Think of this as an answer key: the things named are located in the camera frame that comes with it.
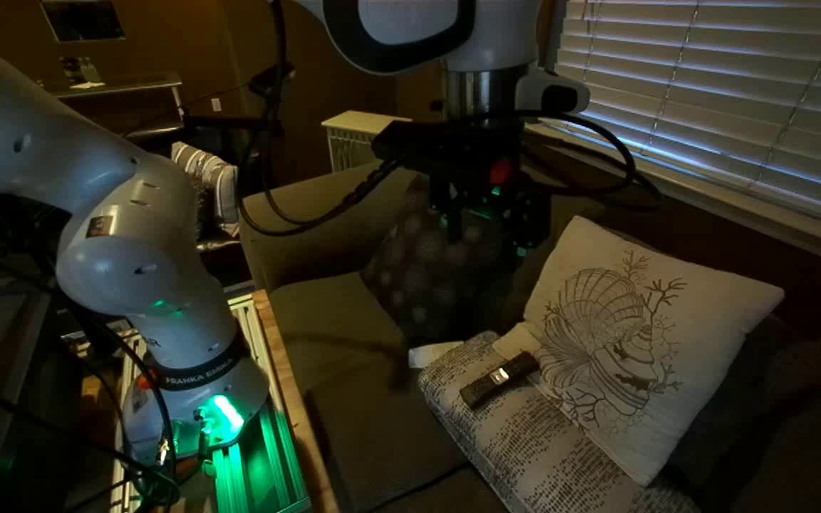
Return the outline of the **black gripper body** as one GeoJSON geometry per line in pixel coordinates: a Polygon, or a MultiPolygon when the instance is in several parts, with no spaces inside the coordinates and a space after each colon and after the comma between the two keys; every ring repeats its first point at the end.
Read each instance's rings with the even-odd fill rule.
{"type": "Polygon", "coordinates": [[[450,236],[463,234],[465,215],[497,222],[516,254],[550,234],[550,193],[523,172],[516,129],[391,122],[375,138],[375,153],[432,177],[432,199],[450,236]]]}

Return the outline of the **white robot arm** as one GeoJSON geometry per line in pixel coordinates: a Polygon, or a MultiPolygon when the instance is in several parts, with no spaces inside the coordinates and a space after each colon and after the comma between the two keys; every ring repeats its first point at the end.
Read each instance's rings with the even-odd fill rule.
{"type": "MultiPolygon", "coordinates": [[[[536,65],[539,0],[298,0],[365,73],[440,59],[450,76],[497,73],[505,113],[583,112],[579,81],[536,65]]],[[[232,445],[262,411],[268,378],[248,356],[221,283],[197,256],[197,180],[77,113],[0,56],[0,193],[68,215],[56,276],[88,311],[123,316],[157,370],[123,411],[133,450],[177,454],[188,434],[232,445]]]]}

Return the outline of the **green-lit robot base mount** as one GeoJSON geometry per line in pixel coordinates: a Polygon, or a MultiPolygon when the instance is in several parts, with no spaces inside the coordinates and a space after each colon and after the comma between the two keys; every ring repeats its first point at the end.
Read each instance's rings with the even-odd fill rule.
{"type": "Polygon", "coordinates": [[[311,513],[272,327],[252,293],[234,296],[229,307],[257,381],[224,381],[197,403],[192,421],[182,421],[182,403],[170,397],[177,460],[192,461],[192,470],[177,475],[165,513],[311,513]]]}

